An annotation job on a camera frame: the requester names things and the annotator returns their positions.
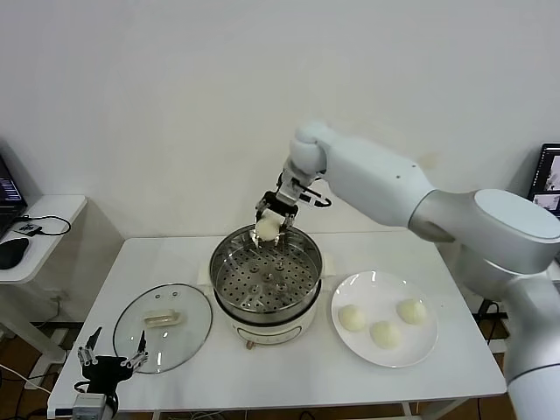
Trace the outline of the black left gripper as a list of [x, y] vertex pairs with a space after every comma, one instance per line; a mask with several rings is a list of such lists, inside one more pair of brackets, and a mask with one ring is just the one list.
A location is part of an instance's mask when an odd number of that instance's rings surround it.
[[148, 360], [145, 331], [142, 331], [136, 353], [128, 359], [114, 356], [95, 357], [95, 345], [101, 331], [99, 326], [89, 336], [86, 345], [78, 348], [78, 360], [83, 366], [82, 376], [88, 380], [88, 393], [115, 395], [118, 384], [130, 379], [133, 370], [138, 370]]

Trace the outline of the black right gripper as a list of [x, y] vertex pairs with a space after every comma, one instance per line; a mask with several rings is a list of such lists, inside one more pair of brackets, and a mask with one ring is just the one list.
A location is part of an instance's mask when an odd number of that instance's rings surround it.
[[255, 205], [255, 236], [256, 237], [260, 236], [259, 222], [266, 210], [269, 210], [275, 214], [279, 214], [280, 216], [283, 217], [283, 220], [278, 227], [278, 235], [276, 236], [276, 243], [279, 243], [284, 238], [285, 234], [289, 231], [289, 228], [293, 223], [293, 218], [295, 218], [298, 213], [298, 206], [285, 204], [277, 198], [275, 192], [267, 191], [263, 195], [261, 200], [259, 200]]

